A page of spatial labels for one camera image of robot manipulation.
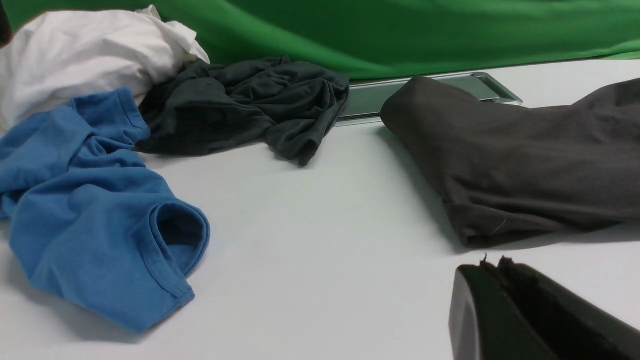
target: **green fabric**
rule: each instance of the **green fabric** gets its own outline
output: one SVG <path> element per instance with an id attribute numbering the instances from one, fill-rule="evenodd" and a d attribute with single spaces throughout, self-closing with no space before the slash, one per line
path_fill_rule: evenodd
<path id="1" fill-rule="evenodd" d="M 13 27 L 47 10 L 150 0 L 4 0 Z M 290 55 L 355 79 L 640 51 L 639 0 L 155 0 L 213 62 Z"/>

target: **fabric fold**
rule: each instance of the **fabric fold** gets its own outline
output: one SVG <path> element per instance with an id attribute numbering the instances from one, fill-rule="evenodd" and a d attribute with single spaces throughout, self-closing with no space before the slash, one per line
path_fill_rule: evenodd
<path id="1" fill-rule="evenodd" d="M 209 223 L 131 151 L 131 90 L 74 99 L 0 139 L 0 218 L 32 286 L 138 334 L 193 300 Z"/>

